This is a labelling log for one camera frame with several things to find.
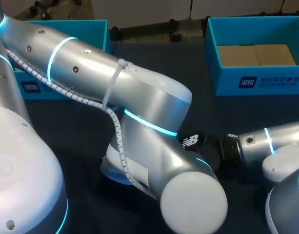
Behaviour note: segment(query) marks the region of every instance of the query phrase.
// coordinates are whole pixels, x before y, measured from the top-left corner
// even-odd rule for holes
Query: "glowing blue light strip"
[[[158,126],[156,126],[156,125],[154,125],[154,124],[152,124],[152,123],[149,123],[149,122],[145,121],[144,119],[142,119],[142,118],[140,118],[140,117],[138,117],[138,116],[132,114],[132,113],[129,112],[127,109],[125,109],[124,112],[125,112],[129,117],[135,119],[136,121],[138,121],[138,122],[144,124],[144,125],[147,126],[147,127],[150,127],[150,128],[155,129],[155,130],[157,130],[157,131],[159,131],[159,132],[168,134],[168,135],[170,135],[170,136],[174,136],[174,137],[175,137],[175,136],[177,135],[177,133],[170,132],[170,131],[168,131],[168,130],[165,130],[165,129],[161,128],[161,127],[158,127]]]
[[[201,162],[203,162],[203,163],[204,163],[204,164],[206,164],[208,167],[210,167],[210,166],[209,166],[209,164],[208,164],[208,163],[206,163],[205,161],[203,161],[202,159],[200,159],[200,158],[198,158],[198,157],[197,157],[196,159],[197,159],[197,160],[199,160],[199,161],[201,161]]]
[[[57,231],[55,234],[60,233],[60,231],[61,231],[63,225],[65,224],[65,221],[66,221],[66,218],[67,218],[67,214],[68,214],[68,200],[67,200],[67,209],[66,209],[65,218],[63,218],[63,221],[62,221],[62,223],[61,223],[61,225],[60,225],[60,228],[58,229],[58,231]]]
[[[273,148],[273,144],[272,144],[272,139],[271,139],[271,137],[270,137],[270,134],[269,134],[269,132],[268,132],[268,129],[267,129],[267,128],[264,128],[264,130],[265,130],[265,134],[266,134],[266,137],[267,137],[267,141],[268,141],[268,143],[269,143],[269,145],[270,145],[271,153],[274,154],[274,148]]]
[[[0,28],[3,26],[3,24],[5,23],[5,21],[6,21],[6,16],[4,15],[3,20],[0,23]]]
[[[73,37],[66,38],[66,39],[64,39],[61,43],[59,43],[59,44],[55,47],[55,49],[54,49],[54,51],[53,51],[53,53],[52,53],[52,55],[51,55],[51,57],[50,57],[50,60],[49,60],[49,62],[48,62],[48,66],[47,66],[47,79],[48,79],[49,82],[51,82],[51,76],[50,76],[50,74],[51,74],[52,63],[53,63],[53,61],[54,61],[55,55],[57,54],[58,50],[59,50],[59,49],[60,49],[60,48],[61,48],[67,41],[72,40],[72,39],[76,39],[76,38],[73,38]]]
[[[5,58],[3,55],[0,55],[0,58],[3,59],[3,60],[5,60],[11,66],[11,68],[13,69],[11,63],[8,61],[7,58]]]

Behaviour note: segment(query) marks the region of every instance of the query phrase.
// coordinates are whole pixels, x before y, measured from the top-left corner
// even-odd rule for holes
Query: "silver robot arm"
[[[60,164],[31,126],[0,40],[0,234],[62,234],[67,213]]]
[[[71,99],[95,106],[112,87],[108,103],[126,109],[116,128],[122,140],[116,133],[101,165],[108,177],[118,181],[109,173],[112,168],[126,176],[126,183],[133,177],[148,188],[176,233],[210,234],[221,226],[227,214],[223,188],[210,166],[185,151],[174,137],[192,99],[185,86],[132,63],[125,64],[114,82],[121,65],[116,57],[51,28],[3,14],[0,38],[23,70]],[[127,164],[122,163],[122,146]]]
[[[274,186],[265,205],[272,234],[299,234],[299,121],[239,135],[234,148]]]

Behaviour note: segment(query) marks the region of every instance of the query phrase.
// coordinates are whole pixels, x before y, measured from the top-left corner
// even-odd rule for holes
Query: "cardboard box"
[[[296,65],[286,44],[218,46],[223,67]]]
[[[29,21],[29,23],[52,27],[104,52],[111,53],[106,20],[49,20]],[[24,100],[70,100],[23,71],[16,70],[14,73]]]
[[[299,17],[210,18],[206,60],[217,96],[299,94]]]

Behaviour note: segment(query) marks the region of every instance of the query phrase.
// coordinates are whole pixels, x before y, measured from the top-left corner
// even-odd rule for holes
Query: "coiled cable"
[[[135,187],[137,187],[139,190],[143,191],[144,193],[146,193],[147,195],[153,197],[154,199],[155,196],[154,194],[145,186],[143,186],[142,184],[140,184],[131,174],[130,169],[128,167],[128,163],[127,163],[127,159],[125,156],[125,152],[124,152],[124,147],[123,147],[123,142],[122,142],[122,133],[121,133],[121,125],[119,122],[119,119],[116,115],[116,113],[111,110],[109,107],[104,107],[102,106],[101,103],[93,101],[93,100],[89,100],[87,98],[78,96],[72,92],[69,92],[68,90],[50,82],[47,78],[45,78],[44,76],[42,76],[40,73],[38,73],[36,70],[34,70],[33,68],[31,68],[29,65],[27,65],[23,60],[21,60],[17,55],[15,55],[13,52],[6,50],[8,56],[16,63],[18,64],[24,71],[26,71],[27,73],[31,74],[32,76],[34,76],[35,78],[37,78],[40,82],[42,82],[43,84],[47,85],[48,87],[50,87],[51,89],[54,89],[55,91],[59,92],[60,94],[75,100],[77,102],[89,105],[89,106],[93,106],[96,108],[99,108],[101,110],[104,109],[104,111],[111,117],[114,126],[115,126],[115,130],[116,130],[116,138],[117,138],[117,144],[118,144],[118,149],[119,149],[119,156],[120,156],[120,160],[121,160],[121,165],[122,165],[122,169],[123,172],[126,176],[126,178],[129,180],[129,182],[134,185]]]

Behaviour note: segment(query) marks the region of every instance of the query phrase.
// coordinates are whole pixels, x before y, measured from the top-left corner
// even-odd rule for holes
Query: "metal bolt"
[[[248,143],[252,143],[253,142],[253,138],[252,137],[248,137],[246,140]]]

